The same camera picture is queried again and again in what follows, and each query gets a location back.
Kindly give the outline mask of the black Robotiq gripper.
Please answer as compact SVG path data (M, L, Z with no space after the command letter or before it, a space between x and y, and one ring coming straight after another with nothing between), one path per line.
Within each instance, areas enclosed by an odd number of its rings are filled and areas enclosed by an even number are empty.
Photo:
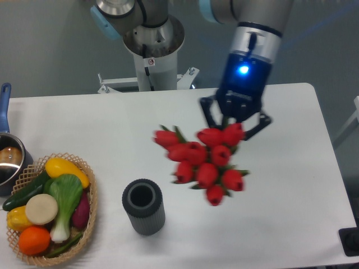
M270 63L261 59L229 54L216 94L199 100L208 127L224 129L224 117L221 124L217 124L211 113L211 107L216 100L222 114L235 118L237 122L244 122L259 112L257 125L245 131L245 141L270 125L272 117L261 110L261 99L271 68Z

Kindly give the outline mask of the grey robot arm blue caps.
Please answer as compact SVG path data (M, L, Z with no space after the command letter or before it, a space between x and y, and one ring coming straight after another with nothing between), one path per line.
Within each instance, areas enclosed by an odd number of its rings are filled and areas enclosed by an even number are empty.
M168 1L95 1L90 14L109 39L122 39L133 55L140 91L176 90L177 53L185 32L169 14ZM242 123L254 114L258 124L245 132L249 140L271 123L262 95L275 61L292 1L200 1L201 14L218 24L235 24L219 88L200 100L209 127L224 128L228 119ZM217 102L222 122L210 113Z

